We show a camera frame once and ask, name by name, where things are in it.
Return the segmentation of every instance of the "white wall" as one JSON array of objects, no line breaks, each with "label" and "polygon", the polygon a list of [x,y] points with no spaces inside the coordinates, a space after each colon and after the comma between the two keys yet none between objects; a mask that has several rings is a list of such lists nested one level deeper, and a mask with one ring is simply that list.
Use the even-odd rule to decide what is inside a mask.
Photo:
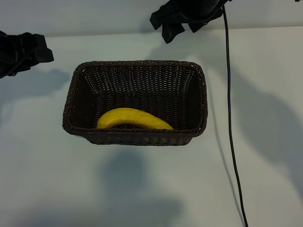
[{"label": "white wall", "polygon": [[[149,17],[167,0],[1,0],[0,30],[44,35],[152,31]],[[231,27],[303,26],[303,2],[233,0],[226,4]],[[222,20],[207,28],[222,28]]]}]

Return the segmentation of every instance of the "basket bottom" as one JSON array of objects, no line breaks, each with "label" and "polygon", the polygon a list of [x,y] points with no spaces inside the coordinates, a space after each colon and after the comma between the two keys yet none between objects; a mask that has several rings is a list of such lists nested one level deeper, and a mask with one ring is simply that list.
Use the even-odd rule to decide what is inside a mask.
[{"label": "basket bottom", "polygon": [[[185,98],[175,95],[167,96],[122,96],[117,94],[103,95],[95,101],[95,113],[92,127],[96,128],[99,118],[112,109],[128,107],[146,111],[159,117],[174,129],[187,129]],[[131,125],[120,125],[117,128],[134,129]]]}]

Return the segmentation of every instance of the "wicker basket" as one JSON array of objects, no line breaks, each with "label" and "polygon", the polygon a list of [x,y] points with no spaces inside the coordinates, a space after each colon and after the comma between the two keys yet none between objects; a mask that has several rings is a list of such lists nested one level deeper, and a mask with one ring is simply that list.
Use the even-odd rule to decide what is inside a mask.
[{"label": "wicker basket", "polygon": [[[174,130],[130,125],[96,129],[102,114],[119,107],[149,112]],[[63,128],[94,144],[186,145],[206,127],[207,99],[199,65],[185,61],[94,61],[78,66]]]}]

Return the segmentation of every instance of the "woven texture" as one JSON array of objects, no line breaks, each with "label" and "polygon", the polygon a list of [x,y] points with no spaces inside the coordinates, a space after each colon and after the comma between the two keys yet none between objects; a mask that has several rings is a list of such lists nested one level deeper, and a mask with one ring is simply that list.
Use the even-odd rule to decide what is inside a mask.
[{"label": "woven texture", "polygon": [[[129,107],[151,113],[174,130],[131,125],[96,129],[107,111]],[[206,127],[205,77],[185,61],[94,61],[75,70],[63,113],[63,128],[95,144],[185,145]]]}]

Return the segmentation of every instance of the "white surface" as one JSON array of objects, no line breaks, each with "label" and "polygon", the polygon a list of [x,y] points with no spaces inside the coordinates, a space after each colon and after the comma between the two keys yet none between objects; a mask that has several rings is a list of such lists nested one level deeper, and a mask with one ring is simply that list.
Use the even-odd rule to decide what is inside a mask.
[{"label": "white surface", "polygon": [[[153,31],[151,13],[168,0],[2,0],[0,29],[51,36]],[[233,0],[226,4],[231,27],[303,26],[303,2]],[[223,28],[222,20],[206,29]]]},{"label": "white surface", "polygon": [[[303,27],[230,31],[232,120],[250,226],[303,225]],[[228,139],[224,31],[48,38],[55,61],[0,79],[1,227],[241,227]],[[85,61],[202,66],[209,117],[181,147],[97,146],[62,129]]]}]

